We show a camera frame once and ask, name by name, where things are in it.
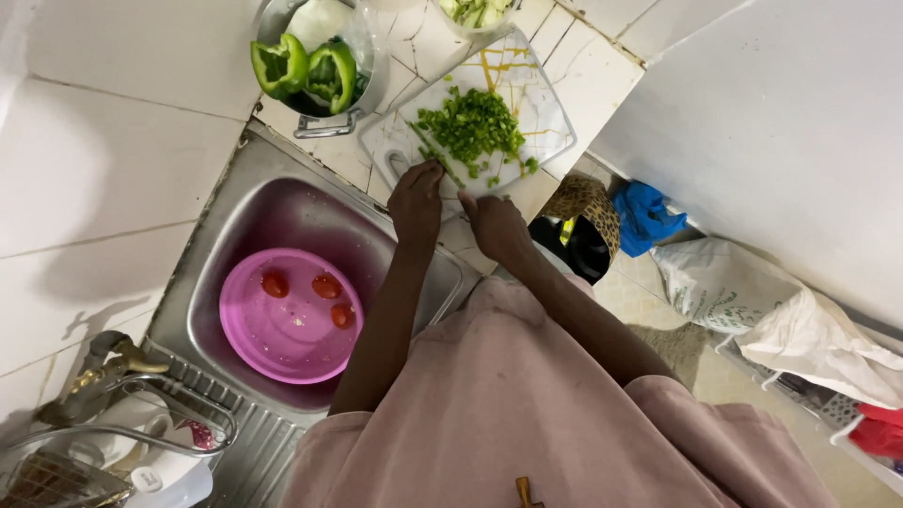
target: green bell pepper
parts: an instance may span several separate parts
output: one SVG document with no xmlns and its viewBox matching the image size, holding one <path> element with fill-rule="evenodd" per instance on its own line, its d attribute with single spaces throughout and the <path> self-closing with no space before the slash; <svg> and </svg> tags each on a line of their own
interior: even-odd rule
<svg viewBox="0 0 903 508">
<path fill-rule="evenodd" d="M 251 65 L 260 88 L 276 100 L 288 99 L 307 82 L 307 52 L 290 33 L 283 33 L 275 46 L 251 42 Z"/>
<path fill-rule="evenodd" d="M 338 115 L 351 106 L 358 65 L 344 42 L 326 42 L 311 53 L 304 88 L 330 103 L 330 113 Z"/>
</svg>

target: tile countertop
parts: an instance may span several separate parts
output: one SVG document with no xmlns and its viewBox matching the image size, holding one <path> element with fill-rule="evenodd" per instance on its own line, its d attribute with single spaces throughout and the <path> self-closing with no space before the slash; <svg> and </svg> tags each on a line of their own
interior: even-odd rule
<svg viewBox="0 0 903 508">
<path fill-rule="evenodd" d="M 457 38 L 429 0 L 399 14 L 380 14 L 390 44 L 389 86 L 374 115 L 361 129 L 442 76 L 470 53 L 472 43 Z M 533 220 L 593 138 L 630 93 L 644 70 L 638 61 L 612 46 L 599 32 L 574 18 L 554 0 L 523 0 L 514 22 L 531 46 L 571 120 L 577 143 L 536 174 L 510 187 L 511 200 L 528 222 Z M 311 154 L 349 184 L 386 204 L 391 191 L 374 171 L 357 133 L 322 139 L 295 139 L 298 114 L 263 96 L 255 116 L 279 135 Z M 442 224 L 439 242 L 484 274 L 496 263 L 477 249 L 470 225 L 460 216 Z"/>
</svg>

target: cutting board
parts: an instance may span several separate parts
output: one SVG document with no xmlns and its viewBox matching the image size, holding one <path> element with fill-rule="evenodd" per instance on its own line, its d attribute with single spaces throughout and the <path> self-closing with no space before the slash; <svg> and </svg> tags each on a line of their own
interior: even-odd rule
<svg viewBox="0 0 903 508">
<path fill-rule="evenodd" d="M 410 166 L 424 161 L 418 149 L 424 146 L 424 142 L 406 122 L 418 121 L 419 108 L 441 109 L 442 101 L 451 97 L 449 89 L 453 86 L 458 87 L 461 95 L 469 89 L 495 90 L 517 118 L 518 128 L 526 138 L 520 147 L 519 160 L 505 164 L 505 157 L 498 150 L 492 156 L 483 154 L 476 164 L 482 165 L 486 161 L 488 168 L 473 179 L 468 176 L 464 163 L 454 160 L 440 148 L 429 131 L 423 132 L 430 144 L 443 152 L 451 166 L 448 169 L 475 197 L 505 194 L 511 183 L 530 177 L 523 166 L 527 159 L 535 157 L 542 166 L 576 142 L 571 123 L 555 95 L 552 83 L 545 76 L 526 36 L 514 28 L 474 52 L 424 91 L 394 111 L 387 112 L 380 121 L 360 133 L 361 145 L 390 189 L 395 188 L 398 177 Z M 490 188 L 489 179 L 496 176 L 498 183 Z M 455 199 L 457 191 L 458 186 L 445 176 L 440 184 L 440 195 L 447 211 L 461 210 L 461 204 Z"/>
</svg>

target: pot handle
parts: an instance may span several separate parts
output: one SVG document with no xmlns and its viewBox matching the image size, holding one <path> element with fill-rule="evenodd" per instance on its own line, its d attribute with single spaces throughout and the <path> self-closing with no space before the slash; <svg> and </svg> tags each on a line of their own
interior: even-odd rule
<svg viewBox="0 0 903 508">
<path fill-rule="evenodd" d="M 345 136 L 354 132 L 354 127 L 358 126 L 358 119 L 366 115 L 363 109 L 352 109 L 348 112 L 348 123 L 344 126 L 336 127 L 316 127 L 307 128 L 308 118 L 301 115 L 298 118 L 298 128 L 294 131 L 294 136 L 298 139 L 313 139 L 315 137 L 333 137 Z"/>
</svg>

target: tomato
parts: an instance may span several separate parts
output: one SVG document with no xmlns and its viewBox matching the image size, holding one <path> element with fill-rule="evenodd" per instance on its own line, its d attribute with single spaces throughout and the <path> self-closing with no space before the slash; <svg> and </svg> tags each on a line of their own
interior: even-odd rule
<svg viewBox="0 0 903 508">
<path fill-rule="evenodd" d="M 334 300 L 341 295 L 341 283 L 328 273 L 313 278 L 311 287 L 317 296 L 327 300 Z"/>
<path fill-rule="evenodd" d="M 348 304 L 336 304 L 330 309 L 332 323 L 340 330 L 348 330 L 354 324 L 354 309 Z"/>
<path fill-rule="evenodd" d="M 260 279 L 260 287 L 264 289 L 264 293 L 273 298 L 288 296 L 288 281 L 285 280 L 283 272 L 276 269 L 264 272 L 263 278 Z"/>
</svg>

